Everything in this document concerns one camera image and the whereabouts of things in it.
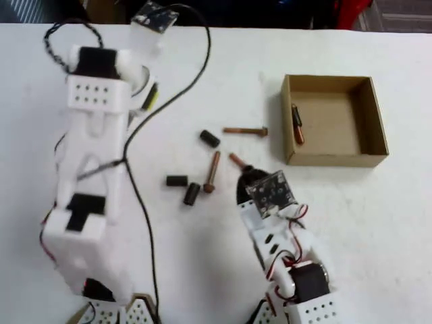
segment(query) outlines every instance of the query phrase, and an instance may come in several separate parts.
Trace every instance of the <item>white tabletop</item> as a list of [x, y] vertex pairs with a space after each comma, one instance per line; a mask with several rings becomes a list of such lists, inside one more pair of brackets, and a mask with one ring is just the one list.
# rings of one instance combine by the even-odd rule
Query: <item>white tabletop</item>
[[[38, 245], [55, 188], [53, 146], [67, 128], [65, 76], [46, 55], [47, 25], [0, 26], [0, 316], [2, 323], [64, 323], [79, 306]], [[127, 26], [100, 26], [107, 47], [128, 46]], [[351, 323], [430, 323], [432, 300], [432, 35], [213, 29], [199, 83], [141, 131], [131, 164], [155, 233], [164, 323], [244, 323], [266, 282], [236, 212], [238, 169], [227, 153], [285, 171], [306, 224], [328, 246]], [[96, 44], [81, 26], [53, 46]], [[161, 103], [197, 73], [202, 28], [172, 28], [155, 73]], [[279, 90], [284, 74], [372, 76], [390, 156], [374, 169], [288, 167]], [[223, 126], [268, 126], [266, 139], [221, 134]], [[185, 208], [167, 174], [202, 183], [222, 139], [216, 191]], [[152, 293], [144, 217], [128, 183], [125, 244], [137, 292]]]

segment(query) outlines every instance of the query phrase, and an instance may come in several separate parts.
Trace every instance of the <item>mounting hole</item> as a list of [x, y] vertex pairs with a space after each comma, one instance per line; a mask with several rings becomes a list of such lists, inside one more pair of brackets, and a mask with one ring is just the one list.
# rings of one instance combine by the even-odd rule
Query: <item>mounting hole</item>
[[273, 238], [273, 234], [269, 234], [266, 238], [265, 238], [265, 244], [270, 243], [271, 239]]
[[271, 247], [270, 254], [273, 254], [274, 252], [276, 252], [277, 248], [279, 248], [279, 244], [275, 244], [275, 245], [273, 245], [273, 246]]

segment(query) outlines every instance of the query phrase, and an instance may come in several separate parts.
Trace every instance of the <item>circuit board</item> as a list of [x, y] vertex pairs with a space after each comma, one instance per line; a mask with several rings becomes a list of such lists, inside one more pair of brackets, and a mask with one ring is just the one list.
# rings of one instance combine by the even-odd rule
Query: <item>circuit board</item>
[[246, 190], [255, 202], [262, 218], [296, 203], [283, 171], [258, 180]]
[[163, 34], [177, 20], [179, 14], [172, 10], [163, 10], [159, 13], [152, 14], [155, 10], [162, 9], [161, 5], [155, 2], [147, 1], [146, 4], [132, 18], [133, 22], [147, 27], [154, 32]]

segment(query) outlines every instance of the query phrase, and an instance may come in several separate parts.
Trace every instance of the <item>small black cylinder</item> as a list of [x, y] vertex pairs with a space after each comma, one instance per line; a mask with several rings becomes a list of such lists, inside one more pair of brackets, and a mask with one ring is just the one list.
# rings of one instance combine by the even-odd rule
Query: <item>small black cylinder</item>
[[212, 133], [210, 133], [208, 130], [203, 130], [200, 134], [200, 138], [203, 142], [205, 142], [207, 145], [215, 148], [219, 145], [221, 142], [220, 139], [218, 139], [216, 136], [214, 136]]
[[300, 119], [300, 114], [298, 113], [298, 108], [295, 104], [291, 105], [292, 108], [292, 123], [295, 127], [302, 127], [302, 120]]
[[189, 185], [188, 191], [186, 191], [186, 195], [183, 199], [183, 203], [188, 206], [193, 206], [196, 200], [196, 197], [200, 193], [201, 186], [192, 182]]
[[188, 176], [186, 175], [167, 175], [167, 186], [169, 187], [187, 187]]

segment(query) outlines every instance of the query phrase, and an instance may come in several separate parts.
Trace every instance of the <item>cardboard box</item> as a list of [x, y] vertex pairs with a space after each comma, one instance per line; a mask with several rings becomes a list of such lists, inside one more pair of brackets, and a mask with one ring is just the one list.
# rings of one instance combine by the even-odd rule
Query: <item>cardboard box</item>
[[[389, 155], [371, 78], [287, 75], [281, 96], [287, 164], [374, 167]], [[302, 120], [301, 146], [292, 103]]]

